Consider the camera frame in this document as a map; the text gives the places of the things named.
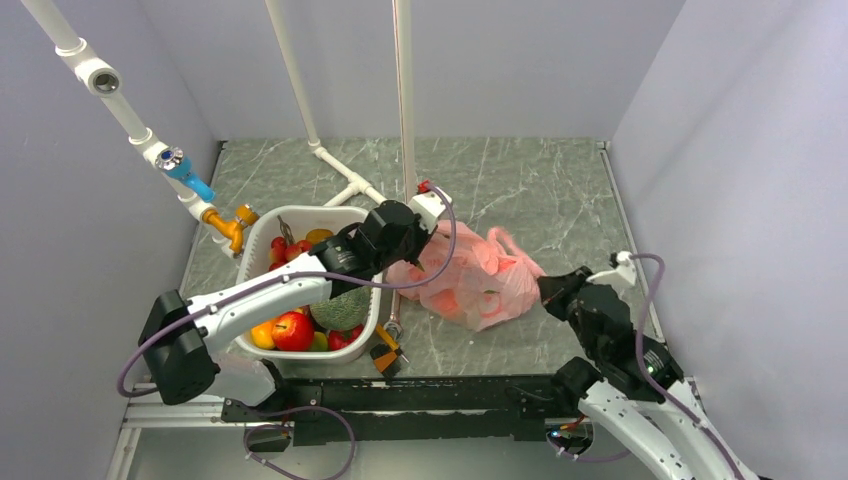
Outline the pink plastic bag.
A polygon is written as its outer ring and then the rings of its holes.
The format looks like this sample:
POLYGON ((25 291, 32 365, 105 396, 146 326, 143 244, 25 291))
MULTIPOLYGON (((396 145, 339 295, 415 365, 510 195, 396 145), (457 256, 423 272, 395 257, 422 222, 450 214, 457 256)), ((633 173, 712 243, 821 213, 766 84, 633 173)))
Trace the pink plastic bag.
POLYGON ((540 300, 544 270, 502 227, 482 237, 462 222, 447 268, 435 280, 399 293, 469 330, 515 319, 540 300))

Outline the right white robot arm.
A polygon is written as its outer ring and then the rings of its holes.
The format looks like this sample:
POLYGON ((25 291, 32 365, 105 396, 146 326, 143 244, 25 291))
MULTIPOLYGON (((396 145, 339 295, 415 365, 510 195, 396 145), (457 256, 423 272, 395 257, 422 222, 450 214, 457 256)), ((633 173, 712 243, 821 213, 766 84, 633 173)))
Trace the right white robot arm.
POLYGON ((601 425, 658 479, 755 479, 668 347, 644 333, 664 271, 656 254, 620 251, 606 271, 538 278, 542 306, 584 351, 553 375, 552 404, 601 425))

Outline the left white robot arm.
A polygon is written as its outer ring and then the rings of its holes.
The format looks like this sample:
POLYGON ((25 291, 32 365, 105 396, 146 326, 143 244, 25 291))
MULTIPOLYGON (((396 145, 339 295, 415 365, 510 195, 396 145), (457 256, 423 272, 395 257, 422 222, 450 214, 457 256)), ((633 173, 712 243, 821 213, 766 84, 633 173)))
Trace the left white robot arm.
POLYGON ((175 290, 160 295, 138 349, 119 374, 119 394, 143 396, 143 391, 131 391, 125 385, 128 370, 143 360, 154 383, 150 393, 166 405, 208 394, 247 405, 264 420, 279 417, 288 402, 282 375, 267 361, 225 358, 229 344, 296 307, 358 287, 381 288, 377 276, 397 262, 417 261, 442 216, 456 219, 452 199, 425 182, 408 203, 384 201, 363 221, 342 228, 273 271, 188 300, 175 290))

